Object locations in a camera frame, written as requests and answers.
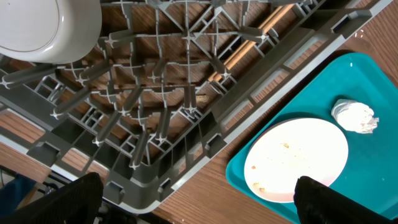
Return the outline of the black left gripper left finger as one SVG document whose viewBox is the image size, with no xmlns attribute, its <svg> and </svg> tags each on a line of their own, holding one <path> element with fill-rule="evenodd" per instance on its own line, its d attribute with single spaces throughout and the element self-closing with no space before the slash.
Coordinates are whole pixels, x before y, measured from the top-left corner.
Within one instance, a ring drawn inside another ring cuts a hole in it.
<svg viewBox="0 0 398 224">
<path fill-rule="evenodd" d="M 93 223 L 104 185 L 90 172 L 1 219 L 1 224 Z"/>
</svg>

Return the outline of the wooden chopstick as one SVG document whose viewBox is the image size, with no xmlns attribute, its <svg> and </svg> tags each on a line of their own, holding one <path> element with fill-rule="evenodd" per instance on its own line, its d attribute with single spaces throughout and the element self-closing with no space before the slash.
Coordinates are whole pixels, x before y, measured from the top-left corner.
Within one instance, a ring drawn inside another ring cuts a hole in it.
<svg viewBox="0 0 398 224">
<path fill-rule="evenodd" d="M 259 26 L 260 30 L 265 33 L 269 32 L 275 24 L 277 24 L 281 18 L 283 18 L 287 12 L 293 8 L 294 4 L 279 6 L 265 21 Z M 224 66 L 230 70 L 233 68 L 255 45 L 252 40 L 245 40 L 238 49 L 225 61 Z M 222 78 L 221 73 L 215 72 L 208 78 L 209 82 L 220 81 Z"/>
</svg>

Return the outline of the white plate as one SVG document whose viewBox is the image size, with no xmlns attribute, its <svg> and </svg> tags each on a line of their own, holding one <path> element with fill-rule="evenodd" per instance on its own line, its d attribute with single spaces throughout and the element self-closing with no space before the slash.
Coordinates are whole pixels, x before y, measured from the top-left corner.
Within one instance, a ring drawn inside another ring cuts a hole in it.
<svg viewBox="0 0 398 224">
<path fill-rule="evenodd" d="M 252 193 L 277 203 L 293 201 L 302 176 L 330 186 L 348 160 L 342 130 L 319 118 L 295 118 L 277 123 L 250 147 L 244 179 Z"/>
</svg>

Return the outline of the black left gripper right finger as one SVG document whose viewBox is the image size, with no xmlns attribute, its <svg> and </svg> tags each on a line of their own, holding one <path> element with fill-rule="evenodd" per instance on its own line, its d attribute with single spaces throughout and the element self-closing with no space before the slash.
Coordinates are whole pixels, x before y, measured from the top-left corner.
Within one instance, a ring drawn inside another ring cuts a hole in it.
<svg viewBox="0 0 398 224">
<path fill-rule="evenodd" d="M 294 204 L 301 224 L 395 224 L 308 176 L 297 179 Z"/>
</svg>

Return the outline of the white tissue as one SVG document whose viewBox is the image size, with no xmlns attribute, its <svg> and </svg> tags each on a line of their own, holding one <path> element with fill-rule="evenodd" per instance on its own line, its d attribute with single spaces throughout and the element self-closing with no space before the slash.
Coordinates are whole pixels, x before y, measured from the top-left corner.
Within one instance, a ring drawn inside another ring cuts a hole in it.
<svg viewBox="0 0 398 224">
<path fill-rule="evenodd" d="M 373 133 L 379 122 L 368 105 L 348 99 L 337 100 L 331 115 L 343 129 L 359 134 Z"/>
</svg>

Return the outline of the grey small bowl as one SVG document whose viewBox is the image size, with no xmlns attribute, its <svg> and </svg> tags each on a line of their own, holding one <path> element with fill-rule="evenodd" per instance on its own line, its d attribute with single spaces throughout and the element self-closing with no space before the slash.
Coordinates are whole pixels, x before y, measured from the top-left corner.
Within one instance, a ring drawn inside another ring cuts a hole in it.
<svg viewBox="0 0 398 224">
<path fill-rule="evenodd" d="M 94 48 L 101 26 L 100 0 L 1 0 L 1 54 L 75 62 Z"/>
</svg>

